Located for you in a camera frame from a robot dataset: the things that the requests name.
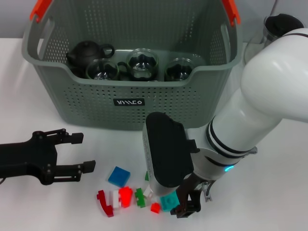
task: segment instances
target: orange basket handle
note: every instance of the orange basket handle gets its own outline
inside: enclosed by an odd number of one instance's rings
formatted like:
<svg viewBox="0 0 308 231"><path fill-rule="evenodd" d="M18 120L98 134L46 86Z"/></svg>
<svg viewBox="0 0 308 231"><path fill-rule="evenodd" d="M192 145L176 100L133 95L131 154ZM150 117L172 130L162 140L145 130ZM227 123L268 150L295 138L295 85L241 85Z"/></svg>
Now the orange basket handle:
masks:
<svg viewBox="0 0 308 231"><path fill-rule="evenodd" d="M38 17L37 17L37 23L39 23L45 12L47 11L48 7L50 6L52 0L38 0L38 2L35 4L32 12L31 12L31 15L30 15L30 20L33 19L34 15L36 14Z"/></svg>
<svg viewBox="0 0 308 231"><path fill-rule="evenodd" d="M239 12L237 11L237 7L235 5L234 0L221 0L222 4L225 6L230 25L235 26L234 19L236 18L237 24L241 24L241 18Z"/></svg>

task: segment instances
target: blue block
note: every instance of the blue block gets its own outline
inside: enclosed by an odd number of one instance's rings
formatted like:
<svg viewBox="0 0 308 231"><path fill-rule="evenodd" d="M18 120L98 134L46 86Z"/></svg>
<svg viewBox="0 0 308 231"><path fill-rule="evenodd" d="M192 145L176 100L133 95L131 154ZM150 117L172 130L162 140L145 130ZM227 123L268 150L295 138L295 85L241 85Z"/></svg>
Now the blue block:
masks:
<svg viewBox="0 0 308 231"><path fill-rule="evenodd" d="M162 196L160 202L164 212L169 212L180 204L176 191L167 196Z"/></svg>
<svg viewBox="0 0 308 231"><path fill-rule="evenodd" d="M123 188L127 183L129 177L130 177L130 172L121 169L120 167L115 167L111 176L108 179L108 182L116 186L119 186L120 188Z"/></svg>

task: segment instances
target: glass tea cup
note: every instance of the glass tea cup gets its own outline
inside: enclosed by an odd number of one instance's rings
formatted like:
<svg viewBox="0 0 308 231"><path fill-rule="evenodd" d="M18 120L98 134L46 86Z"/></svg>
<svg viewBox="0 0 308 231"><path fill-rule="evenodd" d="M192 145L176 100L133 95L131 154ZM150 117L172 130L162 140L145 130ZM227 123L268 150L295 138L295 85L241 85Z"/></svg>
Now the glass tea cup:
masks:
<svg viewBox="0 0 308 231"><path fill-rule="evenodd" d="M165 81L184 81L194 68L195 65L190 59L176 58L166 66Z"/></svg>
<svg viewBox="0 0 308 231"><path fill-rule="evenodd" d="M150 49L136 49L128 54L126 63L119 62L118 65L126 68L121 74L132 81L152 81L158 73L158 56Z"/></svg>
<svg viewBox="0 0 308 231"><path fill-rule="evenodd" d="M118 80L119 67L109 59L95 59L88 65L86 76L95 80Z"/></svg>

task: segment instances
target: blue led light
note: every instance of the blue led light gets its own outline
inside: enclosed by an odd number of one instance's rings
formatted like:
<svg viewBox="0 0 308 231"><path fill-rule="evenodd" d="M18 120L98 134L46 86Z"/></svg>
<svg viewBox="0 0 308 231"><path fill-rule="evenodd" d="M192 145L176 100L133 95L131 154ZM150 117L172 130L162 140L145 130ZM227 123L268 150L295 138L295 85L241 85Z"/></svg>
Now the blue led light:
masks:
<svg viewBox="0 0 308 231"><path fill-rule="evenodd" d="M234 166L230 166L230 167L227 167L226 169L225 169L225 172L228 172L230 169L232 169L232 168L234 168Z"/></svg>

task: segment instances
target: black teapot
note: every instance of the black teapot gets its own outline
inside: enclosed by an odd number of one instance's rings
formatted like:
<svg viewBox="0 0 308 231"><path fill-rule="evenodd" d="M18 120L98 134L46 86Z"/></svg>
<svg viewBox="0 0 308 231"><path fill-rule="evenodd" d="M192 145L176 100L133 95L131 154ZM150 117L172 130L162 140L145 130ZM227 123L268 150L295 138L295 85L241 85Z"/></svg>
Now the black teapot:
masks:
<svg viewBox="0 0 308 231"><path fill-rule="evenodd" d="M104 49L110 49L111 52L106 54ZM95 59L111 58L115 53L115 48L110 44L98 45L93 41L84 41L66 54L68 62L82 69L86 69L87 66Z"/></svg>

